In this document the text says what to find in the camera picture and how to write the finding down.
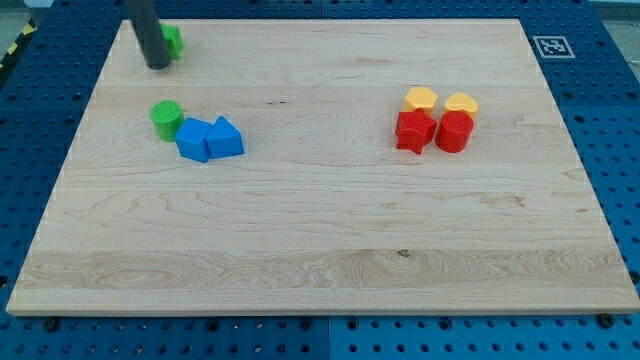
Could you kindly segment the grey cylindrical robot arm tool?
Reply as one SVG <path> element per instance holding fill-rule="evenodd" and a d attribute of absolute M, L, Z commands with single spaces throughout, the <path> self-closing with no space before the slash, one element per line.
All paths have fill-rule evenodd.
<path fill-rule="evenodd" d="M 162 70 L 171 64 L 153 0 L 124 0 L 145 63 L 151 70 Z"/>

